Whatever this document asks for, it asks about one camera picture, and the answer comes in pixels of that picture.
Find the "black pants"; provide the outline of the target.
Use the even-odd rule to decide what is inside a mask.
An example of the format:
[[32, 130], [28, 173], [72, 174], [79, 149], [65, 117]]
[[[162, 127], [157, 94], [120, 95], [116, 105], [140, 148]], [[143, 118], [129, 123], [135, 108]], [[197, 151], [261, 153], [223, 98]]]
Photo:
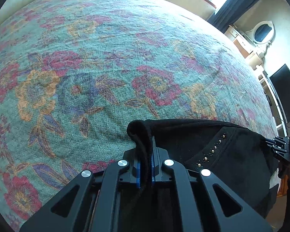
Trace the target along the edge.
[[141, 184], [151, 181], [154, 146], [187, 169], [209, 169], [262, 217], [276, 201], [270, 186], [278, 161], [264, 136], [228, 122], [193, 119], [134, 120], [127, 134], [141, 159]]

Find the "wooden cabinet with knobs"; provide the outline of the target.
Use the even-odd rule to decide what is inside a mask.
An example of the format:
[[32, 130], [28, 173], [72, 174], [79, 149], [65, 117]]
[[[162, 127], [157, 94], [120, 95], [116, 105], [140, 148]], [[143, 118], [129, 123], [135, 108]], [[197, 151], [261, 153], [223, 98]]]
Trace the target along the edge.
[[284, 196], [287, 194], [287, 189], [288, 189], [287, 181], [288, 181], [288, 176], [285, 175], [284, 178], [281, 179], [280, 187], [279, 187], [279, 190], [277, 193], [277, 197], [281, 197], [281, 196]]

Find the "black flat television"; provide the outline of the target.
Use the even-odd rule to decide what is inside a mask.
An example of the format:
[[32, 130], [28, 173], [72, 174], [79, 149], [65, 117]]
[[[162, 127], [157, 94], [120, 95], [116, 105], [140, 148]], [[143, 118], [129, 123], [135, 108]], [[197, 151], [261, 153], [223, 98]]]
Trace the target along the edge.
[[286, 120], [290, 122], [290, 69], [284, 64], [279, 70], [270, 76], [272, 85], [279, 97], [280, 103], [286, 116]]

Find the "white dresser shelf unit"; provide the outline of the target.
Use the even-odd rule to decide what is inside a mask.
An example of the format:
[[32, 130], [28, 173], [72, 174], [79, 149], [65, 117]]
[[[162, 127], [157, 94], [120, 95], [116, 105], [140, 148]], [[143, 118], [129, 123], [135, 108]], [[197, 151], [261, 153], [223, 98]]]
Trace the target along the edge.
[[281, 136], [288, 135], [287, 119], [281, 105], [279, 96], [264, 69], [265, 55], [271, 42], [258, 44], [251, 40], [248, 35], [237, 29], [234, 25], [229, 25], [225, 35], [234, 43], [244, 57], [246, 63], [252, 69], [258, 82], [261, 84], [271, 108], [277, 133]]

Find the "white oval mirror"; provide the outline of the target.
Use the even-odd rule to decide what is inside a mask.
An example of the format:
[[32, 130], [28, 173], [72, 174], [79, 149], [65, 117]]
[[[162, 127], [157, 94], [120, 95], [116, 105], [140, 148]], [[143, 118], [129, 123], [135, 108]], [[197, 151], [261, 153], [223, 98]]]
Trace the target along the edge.
[[265, 20], [257, 23], [245, 34], [254, 44], [271, 44], [275, 36], [275, 27], [271, 20]]

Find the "floral bedspread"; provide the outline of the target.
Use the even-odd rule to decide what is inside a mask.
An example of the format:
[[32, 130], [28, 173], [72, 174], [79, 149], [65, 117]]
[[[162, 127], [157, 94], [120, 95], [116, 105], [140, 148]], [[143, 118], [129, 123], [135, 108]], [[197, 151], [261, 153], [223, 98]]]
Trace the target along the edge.
[[0, 214], [13, 231], [82, 169], [133, 147], [135, 120], [277, 134], [234, 44], [164, 0], [36, 0], [0, 25]]

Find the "dark blue curtain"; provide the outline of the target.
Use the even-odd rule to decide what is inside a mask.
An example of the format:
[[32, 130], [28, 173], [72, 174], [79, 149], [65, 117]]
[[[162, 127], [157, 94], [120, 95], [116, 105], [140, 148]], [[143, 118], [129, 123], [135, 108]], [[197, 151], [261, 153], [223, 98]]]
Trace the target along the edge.
[[237, 21], [246, 11], [252, 8], [259, 0], [227, 0], [224, 5], [213, 14], [207, 22], [222, 33], [229, 25]]

